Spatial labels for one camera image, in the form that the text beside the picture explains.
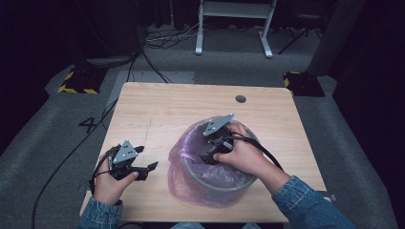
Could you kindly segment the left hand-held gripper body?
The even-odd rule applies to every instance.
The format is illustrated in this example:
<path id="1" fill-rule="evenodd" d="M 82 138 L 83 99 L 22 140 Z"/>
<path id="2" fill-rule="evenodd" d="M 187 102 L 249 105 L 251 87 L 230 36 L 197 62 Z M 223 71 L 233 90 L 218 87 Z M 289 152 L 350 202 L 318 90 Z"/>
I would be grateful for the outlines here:
<path id="1" fill-rule="evenodd" d="M 139 152 L 132 144 L 125 140 L 107 151 L 110 175 L 116 180 L 121 180 L 136 171 L 132 163 L 137 158 Z"/>

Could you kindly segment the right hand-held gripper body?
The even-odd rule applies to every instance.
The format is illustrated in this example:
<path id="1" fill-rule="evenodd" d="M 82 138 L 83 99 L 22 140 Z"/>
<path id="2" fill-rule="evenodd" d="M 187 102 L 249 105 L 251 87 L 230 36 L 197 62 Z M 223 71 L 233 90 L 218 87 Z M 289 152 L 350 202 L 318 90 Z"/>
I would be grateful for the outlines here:
<path id="1" fill-rule="evenodd" d="M 234 114 L 211 118 L 202 133 L 212 147 L 206 152 L 227 154 L 233 150 L 232 133 L 227 128 Z"/>

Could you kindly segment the green plastic trash bin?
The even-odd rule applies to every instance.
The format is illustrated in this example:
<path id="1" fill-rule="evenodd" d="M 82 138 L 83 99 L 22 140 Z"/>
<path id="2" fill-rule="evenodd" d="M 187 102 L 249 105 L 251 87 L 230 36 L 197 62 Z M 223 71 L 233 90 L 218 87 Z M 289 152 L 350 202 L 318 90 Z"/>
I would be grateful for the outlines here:
<path id="1" fill-rule="evenodd" d="M 214 148 L 203 135 L 207 126 L 208 119 L 195 123 L 184 134 L 179 154 L 185 184 L 200 198 L 230 201 L 249 187 L 256 177 L 229 164 L 211 165 L 202 160 L 202 156 Z"/>

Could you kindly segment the pink plastic garbage bag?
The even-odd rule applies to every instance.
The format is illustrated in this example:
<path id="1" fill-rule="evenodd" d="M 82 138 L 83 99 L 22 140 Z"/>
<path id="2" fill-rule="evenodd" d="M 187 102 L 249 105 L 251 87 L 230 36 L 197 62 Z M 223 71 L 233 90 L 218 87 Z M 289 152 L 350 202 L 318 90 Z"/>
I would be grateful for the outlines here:
<path id="1" fill-rule="evenodd" d="M 232 118 L 230 124 L 235 124 L 237 121 Z M 168 170 L 168 187 L 172 195 L 174 195 L 176 198 L 187 202 L 189 204 L 193 205 L 201 205 L 201 206 L 207 206 L 207 207 L 217 207 L 217 208 L 222 208 L 227 205 L 233 204 L 235 201 L 237 201 L 240 196 L 243 195 L 245 190 L 243 190 L 238 196 L 235 196 L 232 198 L 230 201 L 210 201 L 206 200 L 205 198 L 200 198 L 199 196 L 193 194 L 191 190 L 186 186 L 185 180 L 182 174 L 182 169 L 180 166 L 180 154 L 179 150 L 181 149 L 181 143 L 184 140 L 184 134 L 191 129 L 191 127 L 194 125 L 192 124 L 190 127 L 188 127 L 185 132 L 179 137 L 178 141 L 174 144 L 172 149 L 170 150 L 168 160 L 170 162 L 169 170 Z"/>

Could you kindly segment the person's left hand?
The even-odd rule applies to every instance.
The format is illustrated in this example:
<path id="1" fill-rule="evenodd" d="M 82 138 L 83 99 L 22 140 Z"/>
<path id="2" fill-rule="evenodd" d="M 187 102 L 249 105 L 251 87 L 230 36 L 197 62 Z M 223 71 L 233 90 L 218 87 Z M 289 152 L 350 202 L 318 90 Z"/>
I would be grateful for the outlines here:
<path id="1" fill-rule="evenodd" d="M 134 172 L 121 180 L 114 179 L 108 172 L 109 162 L 107 159 L 102 162 L 98 170 L 101 175 L 95 179 L 93 198 L 108 205 L 115 205 L 124 190 L 139 176 L 138 172 Z"/>

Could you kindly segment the person's right hand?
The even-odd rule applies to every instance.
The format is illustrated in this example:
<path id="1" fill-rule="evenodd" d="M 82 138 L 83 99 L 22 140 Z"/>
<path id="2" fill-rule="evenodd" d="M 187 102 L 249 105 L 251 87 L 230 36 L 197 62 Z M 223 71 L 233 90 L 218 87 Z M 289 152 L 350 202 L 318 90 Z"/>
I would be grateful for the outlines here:
<path id="1" fill-rule="evenodd" d="M 234 140 L 233 150 L 230 153 L 217 153 L 213 158 L 221 163 L 232 165 L 245 173 L 261 177 L 265 169 L 271 166 L 271 163 L 263 154 L 252 144 L 241 140 L 242 136 L 247 136 L 245 126 L 242 124 L 231 124 L 228 126 Z"/>

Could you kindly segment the person's left leg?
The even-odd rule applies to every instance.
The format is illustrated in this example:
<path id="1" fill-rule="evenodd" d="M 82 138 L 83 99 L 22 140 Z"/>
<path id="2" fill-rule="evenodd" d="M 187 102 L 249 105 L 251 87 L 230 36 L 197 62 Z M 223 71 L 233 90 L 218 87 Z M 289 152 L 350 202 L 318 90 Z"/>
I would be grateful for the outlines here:
<path id="1" fill-rule="evenodd" d="M 170 229 L 205 229 L 198 222 L 179 222 L 173 225 Z"/>

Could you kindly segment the black tripod stand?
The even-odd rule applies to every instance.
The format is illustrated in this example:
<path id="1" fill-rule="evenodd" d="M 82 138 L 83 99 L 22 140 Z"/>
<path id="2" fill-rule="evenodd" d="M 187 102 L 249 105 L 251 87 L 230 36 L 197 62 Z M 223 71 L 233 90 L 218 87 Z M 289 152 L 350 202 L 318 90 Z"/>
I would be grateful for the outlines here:
<path id="1" fill-rule="evenodd" d="M 294 33 L 292 28 L 288 28 L 288 31 L 292 39 L 281 50 L 278 51 L 278 54 L 282 54 L 300 38 L 308 37 L 311 33 L 314 33 L 319 40 L 323 38 L 322 33 L 318 29 L 301 29 L 297 31 L 297 34 Z"/>

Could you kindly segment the grey column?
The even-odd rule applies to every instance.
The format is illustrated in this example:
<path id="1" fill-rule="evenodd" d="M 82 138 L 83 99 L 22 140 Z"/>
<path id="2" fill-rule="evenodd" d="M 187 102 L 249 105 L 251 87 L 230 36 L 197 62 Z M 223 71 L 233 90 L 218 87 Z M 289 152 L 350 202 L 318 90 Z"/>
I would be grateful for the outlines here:
<path id="1" fill-rule="evenodd" d="M 313 76 L 328 74 L 333 62 L 343 49 L 365 2 L 366 0 L 341 0 L 339 2 L 307 67 L 307 73 Z"/>

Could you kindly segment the black yellow striped base plate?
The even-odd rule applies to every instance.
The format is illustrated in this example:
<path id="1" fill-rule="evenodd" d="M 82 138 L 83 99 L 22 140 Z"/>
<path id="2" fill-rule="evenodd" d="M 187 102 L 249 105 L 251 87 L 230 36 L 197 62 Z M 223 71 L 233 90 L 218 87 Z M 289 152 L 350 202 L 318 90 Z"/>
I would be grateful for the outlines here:
<path id="1" fill-rule="evenodd" d="M 283 74 L 283 78 L 285 87 L 293 96 L 325 96 L 316 76 L 306 72 L 286 72 Z"/>
<path id="2" fill-rule="evenodd" d="M 107 69 L 82 70 L 71 68 L 58 89 L 59 93 L 99 94 Z"/>

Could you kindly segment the white metal desk frame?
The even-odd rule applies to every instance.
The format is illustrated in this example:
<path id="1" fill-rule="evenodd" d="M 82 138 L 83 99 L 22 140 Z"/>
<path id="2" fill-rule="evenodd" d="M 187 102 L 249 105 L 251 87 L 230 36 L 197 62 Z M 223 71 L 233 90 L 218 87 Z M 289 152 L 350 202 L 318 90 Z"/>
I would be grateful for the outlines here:
<path id="1" fill-rule="evenodd" d="M 200 0 L 199 6 L 199 27 L 196 40 L 195 54 L 203 53 L 203 20 L 206 16 L 238 17 L 265 19 L 264 29 L 259 31 L 259 38 L 266 58 L 273 56 L 272 50 L 267 41 L 267 33 L 275 11 L 277 0 L 270 0 L 269 3 L 236 3 L 236 2 L 214 2 L 211 0 Z"/>

